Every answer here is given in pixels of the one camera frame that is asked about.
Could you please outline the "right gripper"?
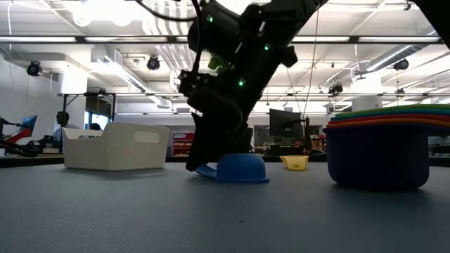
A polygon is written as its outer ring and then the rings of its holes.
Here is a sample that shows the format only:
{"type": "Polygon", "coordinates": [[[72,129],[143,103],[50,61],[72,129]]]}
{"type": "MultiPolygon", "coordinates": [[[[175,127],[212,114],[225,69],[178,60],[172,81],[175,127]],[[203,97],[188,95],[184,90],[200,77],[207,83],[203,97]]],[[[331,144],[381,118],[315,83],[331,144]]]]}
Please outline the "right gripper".
{"type": "Polygon", "coordinates": [[[219,74],[187,72],[187,103],[195,133],[186,162],[188,171],[215,160],[223,151],[226,123],[242,123],[231,135],[225,153],[250,153],[252,128],[245,122],[274,75],[273,63],[236,63],[219,74]]]}

